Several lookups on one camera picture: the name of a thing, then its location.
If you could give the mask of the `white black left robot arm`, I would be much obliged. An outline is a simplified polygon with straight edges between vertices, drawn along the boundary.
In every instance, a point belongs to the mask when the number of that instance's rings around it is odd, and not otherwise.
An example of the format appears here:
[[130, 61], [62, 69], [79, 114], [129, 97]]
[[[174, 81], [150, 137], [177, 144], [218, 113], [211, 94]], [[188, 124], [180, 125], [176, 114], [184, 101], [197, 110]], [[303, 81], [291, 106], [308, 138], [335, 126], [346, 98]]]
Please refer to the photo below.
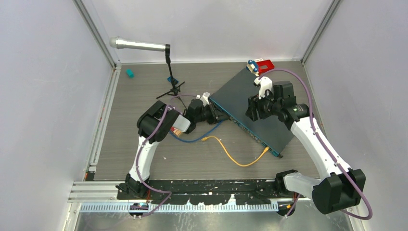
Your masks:
[[162, 101], [154, 103], [137, 121], [138, 149], [134, 164], [125, 181], [117, 185], [118, 193], [142, 199], [147, 195], [147, 182], [155, 151], [172, 128], [189, 134], [197, 123], [218, 124], [228, 116], [212, 103], [193, 99], [181, 113]]

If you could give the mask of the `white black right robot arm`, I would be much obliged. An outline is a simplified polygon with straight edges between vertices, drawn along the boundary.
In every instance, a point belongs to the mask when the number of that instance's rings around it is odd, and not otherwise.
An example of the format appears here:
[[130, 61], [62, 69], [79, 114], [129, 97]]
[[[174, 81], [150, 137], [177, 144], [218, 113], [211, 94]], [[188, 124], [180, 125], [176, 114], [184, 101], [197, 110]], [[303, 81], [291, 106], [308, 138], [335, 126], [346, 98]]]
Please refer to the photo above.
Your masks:
[[319, 179], [291, 170], [277, 175], [275, 193], [288, 197], [296, 192], [313, 200], [322, 214], [328, 214], [358, 205], [363, 201], [372, 216], [372, 208], [363, 194], [366, 176], [360, 169], [353, 170], [320, 132], [316, 119], [306, 104], [297, 104], [296, 98], [274, 99], [252, 96], [248, 99], [246, 116], [256, 121], [277, 116], [279, 121], [303, 144], [315, 164]]

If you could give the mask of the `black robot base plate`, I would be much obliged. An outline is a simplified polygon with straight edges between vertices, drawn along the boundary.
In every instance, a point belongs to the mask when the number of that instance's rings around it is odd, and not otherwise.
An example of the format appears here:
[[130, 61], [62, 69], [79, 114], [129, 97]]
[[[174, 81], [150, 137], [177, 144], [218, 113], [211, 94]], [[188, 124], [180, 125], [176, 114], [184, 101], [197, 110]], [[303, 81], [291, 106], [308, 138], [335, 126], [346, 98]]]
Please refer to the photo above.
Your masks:
[[116, 186], [119, 200], [149, 200], [153, 204], [265, 205], [270, 199], [295, 198], [293, 192], [280, 192], [274, 180], [149, 180], [148, 189], [133, 180]]

